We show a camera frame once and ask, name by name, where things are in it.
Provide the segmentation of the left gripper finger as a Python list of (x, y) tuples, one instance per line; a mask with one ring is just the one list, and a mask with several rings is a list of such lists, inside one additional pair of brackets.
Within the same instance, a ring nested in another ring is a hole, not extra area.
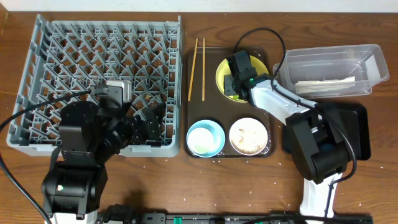
[(145, 144), (150, 146), (161, 146), (161, 124), (149, 118), (149, 108), (142, 111), (142, 120), (144, 121), (148, 135), (148, 140)]
[(159, 103), (149, 108), (149, 118), (157, 121), (158, 124), (162, 124), (163, 118), (166, 114), (167, 105), (165, 103)]

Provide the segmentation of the wooden chopstick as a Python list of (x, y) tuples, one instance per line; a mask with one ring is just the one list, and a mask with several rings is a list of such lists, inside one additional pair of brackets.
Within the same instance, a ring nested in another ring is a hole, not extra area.
[(190, 84), (189, 84), (189, 89), (188, 89), (188, 101), (190, 101), (191, 97), (192, 97), (192, 88), (193, 88), (193, 79), (194, 79), (194, 74), (195, 74), (197, 48), (198, 48), (198, 38), (196, 38), (195, 48), (194, 48), (194, 52), (193, 52), (192, 69), (191, 69), (191, 74), (190, 74)]
[(206, 39), (203, 38), (203, 47), (202, 47), (202, 92), (201, 92), (201, 100), (205, 101), (205, 67), (206, 67)]

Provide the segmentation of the white bowl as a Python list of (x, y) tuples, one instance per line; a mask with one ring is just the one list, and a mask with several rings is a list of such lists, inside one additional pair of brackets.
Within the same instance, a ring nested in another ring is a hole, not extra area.
[(229, 129), (229, 141), (233, 149), (244, 156), (260, 154), (268, 140), (267, 128), (254, 118), (241, 118)]

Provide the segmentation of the white napkin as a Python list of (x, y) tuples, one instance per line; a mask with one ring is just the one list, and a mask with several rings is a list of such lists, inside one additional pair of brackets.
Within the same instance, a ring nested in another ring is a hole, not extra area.
[(296, 94), (317, 93), (323, 91), (342, 90), (355, 86), (355, 77), (342, 80), (298, 81), (295, 84)]

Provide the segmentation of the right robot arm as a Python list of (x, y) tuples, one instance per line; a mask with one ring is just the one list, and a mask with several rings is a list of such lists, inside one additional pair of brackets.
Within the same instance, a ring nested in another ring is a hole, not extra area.
[(349, 162), (357, 166), (338, 108), (305, 100), (253, 68), (216, 78), (224, 95), (247, 101), (285, 125), (290, 153), (305, 179), (300, 213), (331, 218), (335, 187), (355, 173), (343, 175)]

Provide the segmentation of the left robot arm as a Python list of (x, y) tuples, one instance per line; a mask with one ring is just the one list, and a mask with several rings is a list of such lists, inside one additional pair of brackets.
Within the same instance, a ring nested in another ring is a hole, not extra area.
[(105, 163), (128, 145), (160, 138), (166, 104), (129, 116), (129, 104), (78, 101), (61, 110), (61, 146), (42, 183), (52, 223), (94, 223), (108, 180)]

